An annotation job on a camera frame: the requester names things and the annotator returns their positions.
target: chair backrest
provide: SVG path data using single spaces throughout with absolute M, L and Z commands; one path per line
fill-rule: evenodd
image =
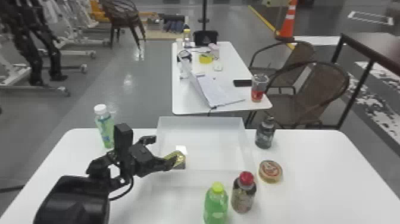
M 139 10 L 136 8 L 132 0 L 101 0 L 103 10 L 110 19 L 137 17 L 139 18 Z
M 320 117 L 329 103 L 343 95 L 348 86 L 347 72 L 335 64 L 318 62 L 295 95 L 295 101 L 305 109 L 321 104 L 312 112 Z
M 303 61 L 311 61 L 315 54 L 314 47 L 308 42 L 298 42 L 295 49 L 293 49 L 290 56 L 287 58 L 284 67 L 290 64 L 300 63 Z M 293 85 L 306 66 L 298 67 L 290 70 L 285 74 L 281 74 L 280 78 L 284 79 L 288 85 Z

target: paper document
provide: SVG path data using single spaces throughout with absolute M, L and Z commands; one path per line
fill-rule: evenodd
M 207 76 L 207 74 L 204 73 L 194 74 L 190 62 L 183 60 L 179 54 L 177 56 L 180 58 L 182 63 L 182 72 L 188 76 L 197 93 L 200 94 L 204 100 L 206 100 L 210 108 L 220 107 L 245 100 L 236 93 L 230 93 L 223 89 L 214 79 L 212 79 L 211 76 Z
M 196 77 L 210 108 L 233 104 L 245 99 L 225 91 L 214 79 L 205 75 Z

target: glass cup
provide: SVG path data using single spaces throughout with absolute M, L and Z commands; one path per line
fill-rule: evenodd
M 183 49 L 183 39 L 182 38 L 177 38 L 176 39 L 176 46 L 177 46 L 177 52 Z
M 270 79 L 265 74 L 255 74 L 251 80 L 251 100 L 261 102 Z

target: robotic hand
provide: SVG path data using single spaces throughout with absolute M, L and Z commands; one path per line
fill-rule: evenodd
M 93 160 L 88 177 L 63 176 L 55 184 L 36 213 L 34 224 L 108 223 L 110 201 L 121 198 L 133 188 L 133 176 L 144 177 L 173 168 L 176 157 L 168 160 L 154 156 L 146 147 L 155 136 L 143 136 L 132 145 L 133 131 L 126 124 L 115 125 L 115 148 Z M 112 178 L 110 165 L 120 174 Z M 108 198 L 110 192 L 130 184 L 124 193 Z

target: traffic cone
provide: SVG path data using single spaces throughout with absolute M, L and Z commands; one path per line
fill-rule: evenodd
M 293 37 L 293 28 L 295 26 L 295 14 L 296 14 L 297 0 L 291 0 L 289 8 L 287 9 L 287 14 L 285 21 L 279 31 L 279 35 L 275 37 L 278 41 L 292 42 L 295 40 Z

